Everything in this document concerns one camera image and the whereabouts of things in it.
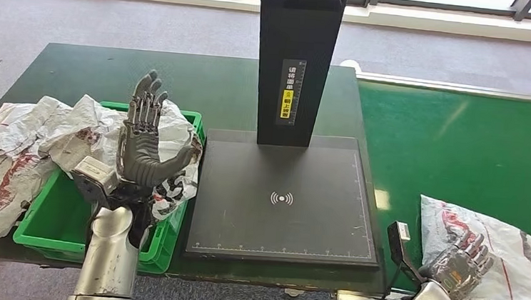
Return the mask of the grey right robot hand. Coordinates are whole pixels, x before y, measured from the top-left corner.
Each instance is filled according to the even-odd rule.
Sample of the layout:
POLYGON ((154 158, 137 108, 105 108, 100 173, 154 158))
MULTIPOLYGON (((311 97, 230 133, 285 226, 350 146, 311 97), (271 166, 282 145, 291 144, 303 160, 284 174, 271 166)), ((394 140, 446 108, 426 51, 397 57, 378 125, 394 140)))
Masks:
POLYGON ((484 245, 484 236, 470 236, 471 232, 466 231, 418 270, 424 277, 438 282, 451 300, 466 300, 494 264, 484 245))

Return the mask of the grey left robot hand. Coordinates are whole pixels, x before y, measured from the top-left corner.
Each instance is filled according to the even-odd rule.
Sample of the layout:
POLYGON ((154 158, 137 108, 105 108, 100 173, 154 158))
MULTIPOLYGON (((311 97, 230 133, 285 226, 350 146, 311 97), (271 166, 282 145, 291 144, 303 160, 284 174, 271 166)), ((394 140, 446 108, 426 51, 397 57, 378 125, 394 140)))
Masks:
POLYGON ((163 103, 168 98, 167 92, 158 92, 161 86, 162 81, 154 69, 137 83, 120 130, 116 153, 120 177, 150 189, 179 174, 200 152, 196 146, 185 144, 173 158, 161 161, 158 124, 163 103))

